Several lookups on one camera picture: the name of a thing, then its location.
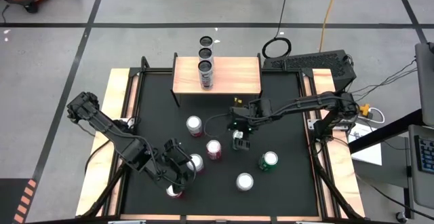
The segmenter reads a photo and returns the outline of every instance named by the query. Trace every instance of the wooden shelf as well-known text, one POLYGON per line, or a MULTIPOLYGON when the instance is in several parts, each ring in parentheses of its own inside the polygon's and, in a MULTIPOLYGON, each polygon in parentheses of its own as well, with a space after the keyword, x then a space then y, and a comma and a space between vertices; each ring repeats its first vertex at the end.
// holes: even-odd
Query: wooden shelf
POLYGON ((177 57, 173 92, 176 94, 259 94, 258 57, 214 57, 214 83, 203 90, 197 65, 199 57, 177 57))

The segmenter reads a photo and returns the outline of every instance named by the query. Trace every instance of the black mat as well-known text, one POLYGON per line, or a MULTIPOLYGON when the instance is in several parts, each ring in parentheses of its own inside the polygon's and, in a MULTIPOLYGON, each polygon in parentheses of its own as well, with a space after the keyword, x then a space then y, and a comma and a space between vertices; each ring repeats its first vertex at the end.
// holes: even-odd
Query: black mat
POLYGON ((29 179, 0 179, 0 220, 12 223, 29 179))
MULTIPOLYGON (((176 137, 189 153, 198 153, 205 162, 205 172, 183 198, 171 199, 146 174, 131 173, 125 186, 125 214, 205 214, 205 215, 265 215, 317 216, 315 186, 307 151, 307 139, 302 114, 288 115, 278 122, 265 125, 251 136, 250 151, 233 151, 231 134, 218 140, 222 144, 222 161, 207 158, 205 144, 209 138, 193 138, 186 119, 197 115, 205 120, 226 113, 233 106, 233 96, 183 95, 181 108, 176 107, 170 94, 171 75, 146 75, 142 87, 139 135, 154 145, 162 146, 169 137, 176 137), (272 172, 257 167, 260 155, 274 151, 279 156, 272 172), (239 192, 235 186, 238 174, 248 172, 254 186, 239 192)), ((295 74, 264 75, 263 98, 271 98, 274 107, 298 97, 295 74)), ((225 130, 227 120, 218 118, 209 124, 209 133, 225 130)))

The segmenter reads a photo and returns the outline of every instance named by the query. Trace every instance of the green soda can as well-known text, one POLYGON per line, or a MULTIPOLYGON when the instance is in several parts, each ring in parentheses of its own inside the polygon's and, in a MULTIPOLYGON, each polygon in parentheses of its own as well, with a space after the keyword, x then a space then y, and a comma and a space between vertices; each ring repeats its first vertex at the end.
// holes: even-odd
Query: green soda can
POLYGON ((277 154, 275 152, 266 152, 259 158, 259 169, 267 171, 274 168, 277 165, 278 159, 279 158, 277 157, 277 154))

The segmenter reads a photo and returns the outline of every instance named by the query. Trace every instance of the orange warning stripe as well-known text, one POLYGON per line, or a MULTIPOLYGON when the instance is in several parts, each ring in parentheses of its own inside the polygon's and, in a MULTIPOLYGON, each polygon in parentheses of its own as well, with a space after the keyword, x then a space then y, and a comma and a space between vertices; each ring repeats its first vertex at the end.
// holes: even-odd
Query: orange warning stripe
POLYGON ((17 207, 17 212, 14 216, 14 220, 17 223, 23 223, 26 219, 28 210, 30 209, 30 205, 33 199, 33 194, 36 191, 36 181, 30 179, 27 183, 26 188, 24 188, 24 193, 21 196, 21 203, 17 207))

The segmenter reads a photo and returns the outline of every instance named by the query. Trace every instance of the table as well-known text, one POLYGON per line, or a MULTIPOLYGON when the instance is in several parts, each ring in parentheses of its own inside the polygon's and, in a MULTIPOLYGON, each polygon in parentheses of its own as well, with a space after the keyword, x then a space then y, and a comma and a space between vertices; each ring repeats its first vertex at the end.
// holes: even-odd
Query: table
MULTIPOLYGON (((113 69, 108 81, 106 95, 102 104, 102 112, 106 113, 111 118, 131 117, 134 114, 134 103, 136 101, 136 91, 140 87, 140 78, 136 75, 140 69, 113 69)), ((313 78, 305 77, 303 79, 306 93, 310 95, 312 87, 316 88, 316 93, 334 90, 334 84, 330 70, 313 70, 313 78)), ((321 116, 325 116, 327 111, 322 111, 321 116)), ((344 132, 334 132, 334 137, 346 140, 344 132)), ((99 145, 105 142, 105 137, 101 133, 96 133, 92 151, 99 145)), ((348 147, 338 141, 328 143, 328 154, 320 155, 321 163, 324 165, 325 160, 330 161, 334 182, 341 194, 347 202, 358 212, 364 216, 363 205, 357 186, 357 181, 354 174, 353 163, 348 147)), ((77 215, 84 213, 100 195, 101 191, 107 184, 113 161, 113 146, 107 145, 101 152, 97 153, 90 162, 87 169, 87 174, 83 182, 83 189, 80 196, 79 205, 77 207, 77 215)), ((116 214, 117 201, 122 194, 119 191, 121 182, 119 182, 111 195, 110 204, 105 210, 105 214, 116 214)), ((321 192, 325 199, 324 213, 318 217, 277 217, 277 221, 320 221, 322 214, 327 217, 335 217, 335 213, 339 213, 334 207, 330 192, 324 183, 320 183, 322 187, 317 187, 317 192, 321 192)), ((122 219, 146 219, 146 220, 180 220, 185 218, 188 220, 204 220, 211 221, 216 219, 225 219, 229 221, 270 221, 271 217, 267 216, 206 216, 206 215, 187 215, 181 217, 177 214, 123 214, 122 219)))

